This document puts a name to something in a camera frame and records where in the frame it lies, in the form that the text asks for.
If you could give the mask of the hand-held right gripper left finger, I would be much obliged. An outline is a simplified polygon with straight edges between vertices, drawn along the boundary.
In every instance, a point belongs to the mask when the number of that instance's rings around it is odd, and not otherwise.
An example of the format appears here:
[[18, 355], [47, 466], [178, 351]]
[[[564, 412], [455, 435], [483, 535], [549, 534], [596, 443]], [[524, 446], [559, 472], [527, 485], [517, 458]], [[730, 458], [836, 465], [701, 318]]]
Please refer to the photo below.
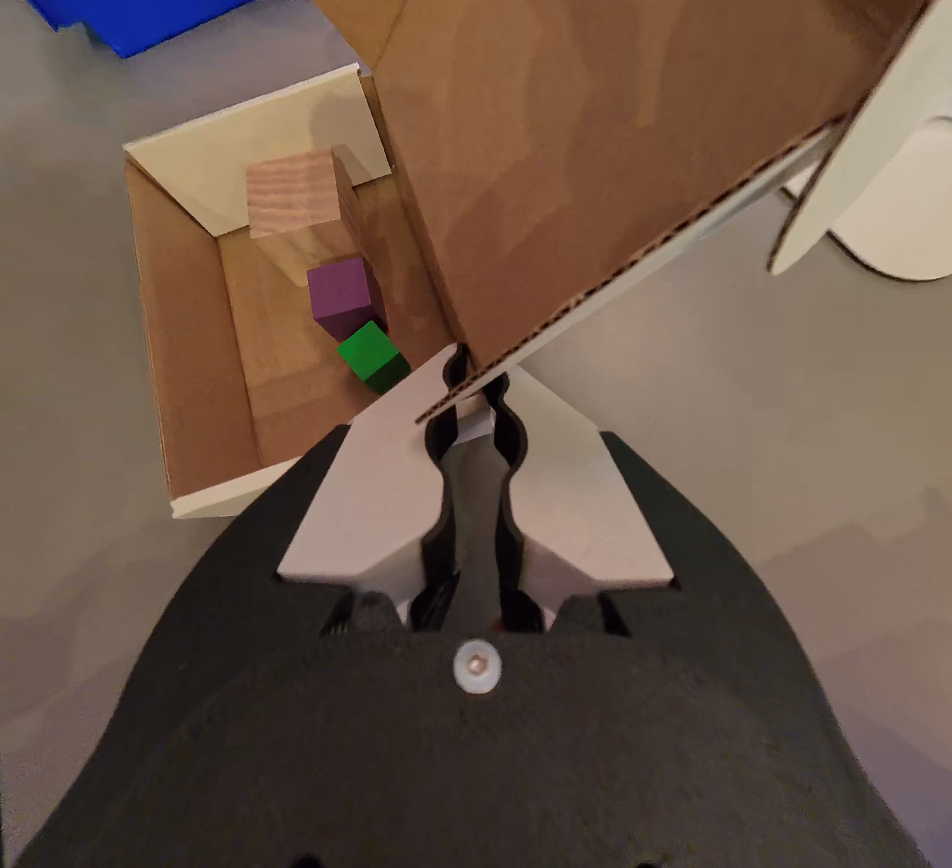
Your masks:
[[443, 465], [455, 408], [416, 418], [467, 374], [446, 346], [351, 422], [278, 567], [290, 581], [386, 595], [412, 628], [438, 629], [457, 589], [456, 520]]

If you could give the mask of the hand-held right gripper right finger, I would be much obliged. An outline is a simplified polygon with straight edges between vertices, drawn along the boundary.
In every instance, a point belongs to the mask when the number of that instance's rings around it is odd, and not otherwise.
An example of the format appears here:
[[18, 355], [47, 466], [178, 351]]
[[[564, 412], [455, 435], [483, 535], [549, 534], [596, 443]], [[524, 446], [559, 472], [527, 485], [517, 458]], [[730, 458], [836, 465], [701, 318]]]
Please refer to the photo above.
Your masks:
[[485, 397], [507, 466], [495, 528], [505, 630], [542, 632], [573, 597], [669, 587], [674, 572], [597, 426], [518, 366]]

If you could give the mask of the green cube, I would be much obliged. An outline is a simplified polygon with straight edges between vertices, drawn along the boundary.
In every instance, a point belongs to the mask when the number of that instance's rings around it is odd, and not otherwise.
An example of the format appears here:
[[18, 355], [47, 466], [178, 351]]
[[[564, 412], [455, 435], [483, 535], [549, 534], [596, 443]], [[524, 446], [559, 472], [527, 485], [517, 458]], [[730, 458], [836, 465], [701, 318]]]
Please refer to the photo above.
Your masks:
[[337, 346], [338, 356], [363, 385], [378, 396], [408, 377], [411, 364], [375, 321], [369, 321]]

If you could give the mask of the purple cube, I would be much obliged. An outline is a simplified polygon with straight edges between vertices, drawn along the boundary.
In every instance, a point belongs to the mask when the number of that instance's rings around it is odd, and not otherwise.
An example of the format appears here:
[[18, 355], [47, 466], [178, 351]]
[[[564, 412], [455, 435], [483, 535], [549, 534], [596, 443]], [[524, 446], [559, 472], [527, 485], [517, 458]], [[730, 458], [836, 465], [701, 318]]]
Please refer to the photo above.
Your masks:
[[383, 292], [362, 255], [309, 269], [306, 285], [312, 318], [337, 343], [370, 322], [388, 333]]

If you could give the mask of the large plain wooden cube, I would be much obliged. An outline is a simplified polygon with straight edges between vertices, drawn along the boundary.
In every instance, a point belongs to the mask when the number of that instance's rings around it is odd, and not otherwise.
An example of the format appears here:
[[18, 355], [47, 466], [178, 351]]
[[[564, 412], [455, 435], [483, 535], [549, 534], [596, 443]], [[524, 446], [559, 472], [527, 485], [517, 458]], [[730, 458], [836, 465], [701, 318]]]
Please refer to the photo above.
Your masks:
[[362, 253], [363, 210], [331, 150], [251, 164], [245, 175], [249, 238], [295, 286], [310, 270]]

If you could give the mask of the white and brown cardboard box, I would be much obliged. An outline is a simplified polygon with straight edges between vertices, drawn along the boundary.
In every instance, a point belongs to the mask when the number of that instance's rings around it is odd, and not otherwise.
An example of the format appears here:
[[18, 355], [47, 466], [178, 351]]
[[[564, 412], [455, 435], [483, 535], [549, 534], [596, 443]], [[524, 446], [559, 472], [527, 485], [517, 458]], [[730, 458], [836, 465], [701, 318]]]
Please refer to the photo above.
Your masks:
[[933, 0], [311, 0], [353, 64], [124, 147], [173, 517], [229, 517], [372, 395], [252, 244], [245, 170], [332, 149], [413, 367], [480, 388], [822, 152]]

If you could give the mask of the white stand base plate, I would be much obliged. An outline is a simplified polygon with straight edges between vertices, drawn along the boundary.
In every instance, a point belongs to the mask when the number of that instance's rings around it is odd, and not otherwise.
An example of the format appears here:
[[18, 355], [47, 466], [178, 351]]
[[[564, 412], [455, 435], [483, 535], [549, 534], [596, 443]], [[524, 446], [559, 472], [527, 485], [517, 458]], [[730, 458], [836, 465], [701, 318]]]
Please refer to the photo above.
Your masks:
[[769, 270], [790, 269], [830, 236], [860, 265], [888, 279], [950, 277], [950, 93], [888, 124], [858, 119], [823, 160], [783, 185], [795, 209]]

